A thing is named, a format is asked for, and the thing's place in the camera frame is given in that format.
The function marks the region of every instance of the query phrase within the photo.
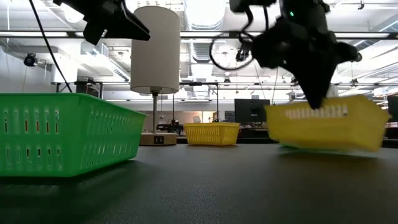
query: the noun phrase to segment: white lamp shade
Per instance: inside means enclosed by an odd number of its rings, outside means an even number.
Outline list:
[[[178,92],[180,76],[180,18],[170,9],[159,6],[138,8],[134,15],[149,29],[149,41],[131,44],[131,90],[160,94]]]

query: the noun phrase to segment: ceiling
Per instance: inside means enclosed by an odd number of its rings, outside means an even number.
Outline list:
[[[185,22],[185,13],[183,11],[183,3],[186,1],[202,1],[202,0],[177,0],[177,1],[141,1],[141,0],[126,0],[130,6],[141,7],[146,4],[160,4],[163,7],[168,7],[177,12],[181,20],[181,30],[191,30]],[[203,7],[199,7],[198,11],[207,13],[211,9],[205,3],[211,1],[224,1],[224,0],[203,0]],[[393,22],[398,21],[398,0],[366,0],[365,7],[358,10],[359,0],[327,0],[326,3],[331,5],[331,12],[327,15],[329,29],[337,32],[379,32]],[[62,31],[82,31],[85,27],[84,21],[71,23],[67,19],[67,13],[64,8],[59,8],[53,4],[52,1],[39,1],[35,2],[40,19],[44,25],[45,30],[62,30]],[[222,26],[220,30],[240,30],[247,22],[245,15],[233,14],[228,8],[228,2],[224,10]],[[252,7],[254,14],[254,23],[249,28],[252,32],[260,32],[265,28],[264,14],[261,7]],[[279,6],[272,5],[268,9],[269,19],[271,25],[275,22],[279,13]],[[0,30],[37,30],[37,23],[32,13],[32,9],[28,4],[28,0],[0,0]],[[10,38],[9,46],[43,46],[45,43],[41,39],[13,39]],[[352,44],[360,44],[360,40],[344,40]],[[50,39],[50,44],[62,49],[77,63],[80,63],[78,75],[90,76],[95,79],[106,79],[112,81],[114,74],[104,67],[102,64],[89,63],[81,55],[82,39]],[[101,41],[109,49],[109,58],[113,60],[126,72],[130,72],[130,54],[131,54],[131,41],[126,39],[103,39]],[[196,62],[192,60],[191,43],[189,40],[182,40],[180,44],[180,76],[182,80],[195,81],[193,76],[193,64]],[[230,67],[236,66],[234,56],[236,49],[239,47],[237,40],[220,40],[216,46],[215,55],[220,59],[220,63],[224,63]],[[348,62],[338,66],[332,82],[350,82],[354,78],[364,83],[374,82],[391,82],[395,77],[398,78],[398,67],[394,65],[398,62],[398,40],[382,40],[375,44],[361,50],[363,60],[361,62]],[[254,61],[246,68],[237,71],[226,73],[211,65],[210,73],[206,74],[206,82],[223,82],[225,78],[229,77],[232,82],[261,82],[269,83],[283,83],[290,82],[292,74],[284,69],[270,70],[260,68],[258,63]],[[223,88],[232,89],[232,86],[224,86]],[[264,89],[273,92],[276,89],[276,95],[286,95],[292,92],[292,88],[285,86],[272,86],[264,87]],[[349,90],[350,86],[339,87],[340,92]],[[120,91],[128,91],[128,87],[115,88]],[[235,86],[234,90],[225,90],[221,95],[223,98],[236,97],[236,89],[240,91],[241,97],[250,97],[252,90],[258,90],[258,86]],[[351,91],[352,93],[366,93],[372,87],[358,89]],[[187,91],[193,91],[193,88],[185,88]]]

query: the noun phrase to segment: basket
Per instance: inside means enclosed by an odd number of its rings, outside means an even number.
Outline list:
[[[308,103],[265,106],[269,137],[306,149],[378,151],[386,111],[363,95],[325,99],[319,110]]]
[[[79,93],[0,94],[0,176],[71,177],[136,156],[146,115]]]
[[[236,144],[239,124],[227,122],[184,124],[188,144],[228,146]]]

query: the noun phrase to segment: desk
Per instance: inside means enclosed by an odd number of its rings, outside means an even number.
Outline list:
[[[0,179],[0,223],[398,223],[397,189],[397,149],[140,147],[75,179]]]

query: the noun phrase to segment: wooden lamp base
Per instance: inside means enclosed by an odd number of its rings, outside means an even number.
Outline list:
[[[173,146],[177,144],[175,133],[142,133],[140,146]]]

